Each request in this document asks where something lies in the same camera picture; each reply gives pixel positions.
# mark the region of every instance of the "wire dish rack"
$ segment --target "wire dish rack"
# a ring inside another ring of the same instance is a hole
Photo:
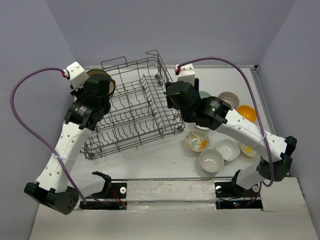
[[[101,62],[115,81],[111,109],[97,124],[81,152],[93,160],[138,148],[181,133],[185,123],[177,109],[167,107],[165,83],[173,82],[157,50],[148,57],[127,62],[125,56]]]

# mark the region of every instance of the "orange ball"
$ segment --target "orange ball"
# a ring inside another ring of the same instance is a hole
[[[242,105],[237,108],[237,112],[244,118],[248,119],[250,122],[257,120],[257,114],[254,108],[248,105]]]

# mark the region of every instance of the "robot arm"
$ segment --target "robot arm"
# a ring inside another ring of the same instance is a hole
[[[260,129],[252,122],[243,118],[231,106],[215,96],[200,98],[199,92],[190,83],[194,78],[183,80],[178,77],[175,83],[167,83],[166,95],[168,106],[174,106],[181,112],[182,119],[187,123],[195,123],[198,126],[210,128],[222,134],[226,134],[239,142],[251,147],[261,155],[249,167],[236,172],[233,182],[234,188],[249,190],[261,181],[271,179],[269,156],[264,142],[267,138],[273,159],[274,180],[281,181],[289,172],[297,140],[289,136],[287,138],[275,136],[269,132],[262,136]]]
[[[70,93],[76,97],[64,117],[62,132],[55,147],[65,169],[59,163],[58,156],[52,154],[43,172],[35,182],[25,186],[24,192],[37,202],[67,215],[78,202],[79,192],[87,197],[108,191],[111,187],[108,175],[93,172],[77,181],[77,191],[68,186],[65,172],[68,174],[72,171],[85,141],[109,112],[109,85],[112,78],[105,74],[89,77],[77,62],[68,66],[64,72],[71,82]]]

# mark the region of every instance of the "white bowl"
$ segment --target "white bowl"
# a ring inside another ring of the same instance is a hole
[[[221,142],[219,142],[217,144],[215,149],[219,153],[221,153],[221,155],[223,156],[224,160],[226,160],[228,162],[234,160],[240,154],[239,147],[237,146],[237,144],[235,144],[230,139],[222,140]]]
[[[209,147],[210,139],[204,131],[195,129],[187,133],[185,144],[190,150],[200,153]]]
[[[200,153],[199,163],[209,173],[219,172],[225,164],[221,153],[215,149],[206,149]]]
[[[197,129],[200,129],[200,130],[203,130],[203,131],[209,130],[208,127],[198,126],[198,125],[196,125],[195,123],[193,123],[193,125],[195,125],[195,127],[196,127]]]

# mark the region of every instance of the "gray wall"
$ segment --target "gray wall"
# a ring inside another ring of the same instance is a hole
[[[45,0],[87,66],[158,49],[166,64],[220,56],[259,64],[294,0]]]
[[[0,239],[26,240],[38,204],[24,187],[41,173],[51,153],[14,119],[11,89],[26,74],[64,68],[74,57],[43,0],[1,1],[0,33]],[[51,72],[31,78],[16,93],[21,118],[52,144],[71,100],[68,92],[65,78]]]
[[[319,0],[296,0],[258,74],[277,134],[298,139],[292,173],[320,237],[319,13]]]

